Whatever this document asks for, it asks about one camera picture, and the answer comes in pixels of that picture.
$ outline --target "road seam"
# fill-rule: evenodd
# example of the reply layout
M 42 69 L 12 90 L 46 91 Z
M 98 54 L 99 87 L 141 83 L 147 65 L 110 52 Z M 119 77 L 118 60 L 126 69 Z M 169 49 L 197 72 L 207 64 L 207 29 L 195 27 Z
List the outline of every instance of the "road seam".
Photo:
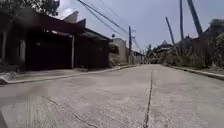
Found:
M 150 86 L 150 90 L 149 90 L 149 99 L 148 99 L 148 106 L 147 106 L 147 110 L 145 113 L 145 120 L 144 120 L 144 125 L 143 128 L 148 128 L 148 122 L 149 122 L 149 110 L 150 110 L 150 106 L 151 106 L 151 99 L 152 99 L 152 84 L 153 83 L 153 71 L 151 72 L 151 86 Z

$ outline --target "curb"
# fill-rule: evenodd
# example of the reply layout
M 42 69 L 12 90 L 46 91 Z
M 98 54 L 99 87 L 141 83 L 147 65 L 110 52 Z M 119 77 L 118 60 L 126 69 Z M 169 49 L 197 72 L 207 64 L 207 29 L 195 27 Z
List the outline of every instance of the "curb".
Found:
M 6 79 L 5 76 L 1 76 L 0 77 L 0 86 L 7 85 L 7 84 L 30 83 L 30 82 L 47 81 L 47 80 L 54 80 L 54 79 L 64 79 L 64 78 L 69 78 L 69 77 L 77 77 L 77 76 L 84 76 L 84 75 L 91 75 L 91 74 L 100 74 L 100 73 L 112 72 L 112 71 L 122 70 L 122 69 L 126 69 L 126 68 L 132 68 L 132 67 L 136 67 L 136 65 L 116 67 L 114 69 L 88 72 L 88 73 L 80 73 L 80 74 L 75 74 L 75 75 L 52 76 L 52 77 L 47 77 L 47 78 L 37 78 L 37 79 L 30 79 L 30 80 L 12 80 L 12 79 Z
M 7 81 L 15 78 L 16 75 L 17 75 L 16 72 L 8 72 L 8 73 L 5 73 L 4 75 L 1 75 L 0 76 L 0 86 L 8 84 Z
M 224 75 L 221 75 L 221 74 L 214 74 L 214 73 L 196 71 L 196 70 L 192 70 L 192 69 L 179 68 L 179 67 L 171 67 L 171 68 L 186 71 L 186 72 L 190 72 L 190 73 L 195 73 L 195 74 L 198 74 L 198 75 L 207 76 L 207 77 L 210 77 L 210 78 L 214 78 L 214 79 L 224 81 Z

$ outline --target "palm tree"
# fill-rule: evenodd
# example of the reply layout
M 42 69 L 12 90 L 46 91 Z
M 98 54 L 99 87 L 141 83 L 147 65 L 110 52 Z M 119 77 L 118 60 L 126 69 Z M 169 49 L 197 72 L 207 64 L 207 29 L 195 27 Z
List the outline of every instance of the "palm tree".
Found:
M 200 21 L 198 19 L 198 15 L 197 15 L 197 12 L 196 12 L 195 7 L 194 7 L 194 3 L 193 3 L 192 0 L 187 0 L 187 2 L 188 2 L 188 5 L 189 5 L 189 8 L 190 8 L 193 20 L 194 20 L 194 24 L 195 24 L 195 27 L 196 27 L 197 32 L 198 32 L 198 35 L 199 35 L 199 37 L 202 37 L 203 30 L 201 28 L 201 24 L 200 24 Z

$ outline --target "sidewalk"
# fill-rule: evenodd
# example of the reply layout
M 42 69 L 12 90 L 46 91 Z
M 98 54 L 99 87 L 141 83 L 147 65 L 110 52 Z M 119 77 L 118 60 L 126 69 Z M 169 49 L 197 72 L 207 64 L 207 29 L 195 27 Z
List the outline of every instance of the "sidewalk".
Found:
M 183 70 L 183 71 L 187 71 L 190 73 L 195 73 L 195 74 L 199 74 L 199 75 L 203 75 L 203 76 L 207 76 L 207 77 L 211 77 L 211 78 L 215 78 L 215 79 L 219 79 L 219 80 L 224 80 L 224 75 L 222 75 L 222 74 L 211 73 L 211 72 L 206 72 L 206 71 L 197 71 L 197 70 L 192 70 L 189 68 L 181 68 L 181 67 L 171 67 L 171 68 Z
M 135 67 L 135 65 L 121 66 L 121 67 L 115 67 L 112 69 L 90 71 L 90 72 L 82 72 L 77 69 L 74 69 L 74 70 L 51 70 L 51 71 L 27 72 L 25 74 L 7 73 L 4 76 L 0 76 L 0 85 L 62 79 L 62 78 L 68 78 L 68 77 L 111 72 L 111 71 L 121 70 L 125 68 L 131 68 L 131 67 Z

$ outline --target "roof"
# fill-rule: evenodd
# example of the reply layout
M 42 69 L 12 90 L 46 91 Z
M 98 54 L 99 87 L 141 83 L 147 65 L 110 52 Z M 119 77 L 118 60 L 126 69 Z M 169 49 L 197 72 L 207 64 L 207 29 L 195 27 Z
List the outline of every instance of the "roof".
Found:
M 85 29 L 85 32 L 83 33 L 84 36 L 88 37 L 88 38 L 92 38 L 92 39 L 95 39 L 95 40 L 100 40 L 100 41 L 107 41 L 107 42 L 111 42 L 112 39 L 100 34 L 100 33 L 97 33 L 89 28 L 86 28 Z
M 2 12 L 0 13 L 0 17 L 0 30 L 3 30 L 5 29 L 6 24 L 8 24 L 8 22 L 13 19 L 13 17 Z M 24 9 L 22 12 L 18 13 L 17 17 L 15 18 L 15 22 L 21 25 L 23 28 L 41 28 L 70 34 L 83 32 L 86 25 L 85 20 L 76 24 L 71 24 L 63 20 L 37 13 L 32 9 Z

